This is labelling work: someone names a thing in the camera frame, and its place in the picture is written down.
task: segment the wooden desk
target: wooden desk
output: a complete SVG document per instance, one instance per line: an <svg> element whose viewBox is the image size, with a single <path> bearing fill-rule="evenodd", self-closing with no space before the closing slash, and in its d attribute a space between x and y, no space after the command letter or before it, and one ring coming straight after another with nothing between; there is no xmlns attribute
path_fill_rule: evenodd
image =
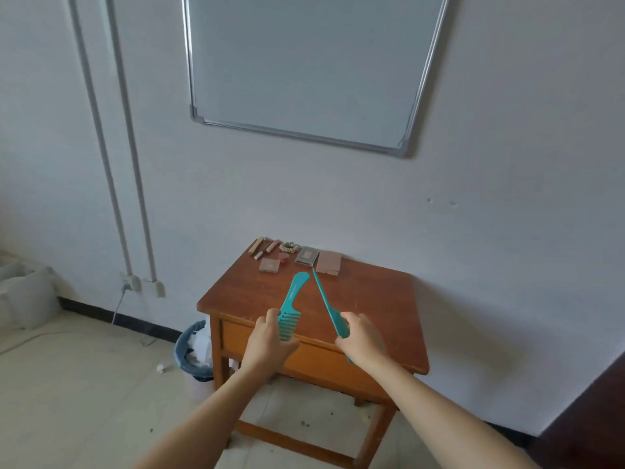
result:
<svg viewBox="0 0 625 469"><path fill-rule="evenodd" d="M262 244L265 250L270 241ZM265 258L277 258L276 249ZM357 457L298 441L260 426L239 421L236 430L247 436L344 468L366 469L378 450L397 408L386 392L363 370L349 364L335 346L336 332L327 314L310 267L290 262L280 265L278 273L258 270L259 261L247 250L234 262L198 303L198 311L210 315L213 339L215 387L229 377L228 358L241 361L247 339L258 317L270 307L280 307L293 275L310 273L310 280L295 299L302 313L296 329L301 341L298 350L286 361L283 373L305 382L341 391L357 401L380 404ZM379 329L389 355L410 372L429 370L421 323L412 288L412 276L401 271L343 258L339 276L319 275L332 307L339 311L363 313Z"/></svg>

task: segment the person's left hand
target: person's left hand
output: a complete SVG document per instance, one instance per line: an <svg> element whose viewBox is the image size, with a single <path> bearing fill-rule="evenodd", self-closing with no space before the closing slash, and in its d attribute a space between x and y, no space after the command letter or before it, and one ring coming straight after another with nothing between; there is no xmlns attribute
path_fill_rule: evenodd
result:
<svg viewBox="0 0 625 469"><path fill-rule="evenodd" d="M247 340L241 370L257 371L263 378L269 378L285 366L288 357L298 348L299 341L295 338L286 342L280 340L279 314L280 310L274 307L267 311L267 317L256 320L256 327Z"/></svg>

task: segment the dark brown door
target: dark brown door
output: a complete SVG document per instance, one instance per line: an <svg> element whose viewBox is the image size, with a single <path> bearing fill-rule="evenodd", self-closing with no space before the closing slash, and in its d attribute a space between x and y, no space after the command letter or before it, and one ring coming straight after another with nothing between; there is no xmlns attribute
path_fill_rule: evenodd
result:
<svg viewBox="0 0 625 469"><path fill-rule="evenodd" d="M545 469L625 469L625 354L527 452Z"/></svg>

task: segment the blue trash can rim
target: blue trash can rim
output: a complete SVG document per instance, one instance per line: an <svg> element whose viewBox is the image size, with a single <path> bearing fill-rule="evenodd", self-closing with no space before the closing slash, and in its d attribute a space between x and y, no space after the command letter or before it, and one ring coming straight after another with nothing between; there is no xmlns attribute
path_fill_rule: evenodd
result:
<svg viewBox="0 0 625 469"><path fill-rule="evenodd" d="M213 378L213 367L204 366L198 367L196 365L191 364L186 359L187 352L189 350L189 338L192 333L198 332L200 329L203 329L206 326L206 320L198 321L189 327L186 331L180 334L180 337L176 341L176 345L174 346L174 360L176 361L176 365L180 367L180 369L192 375L196 378Z"/></svg>

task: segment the person's right arm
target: person's right arm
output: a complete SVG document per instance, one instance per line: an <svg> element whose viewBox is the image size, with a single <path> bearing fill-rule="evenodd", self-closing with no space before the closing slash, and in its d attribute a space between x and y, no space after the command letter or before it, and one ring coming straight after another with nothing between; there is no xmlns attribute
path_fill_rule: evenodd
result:
<svg viewBox="0 0 625 469"><path fill-rule="evenodd" d="M444 469L535 469L534 462L494 429L394 362L365 315L341 313L349 323L336 346L393 399Z"/></svg>

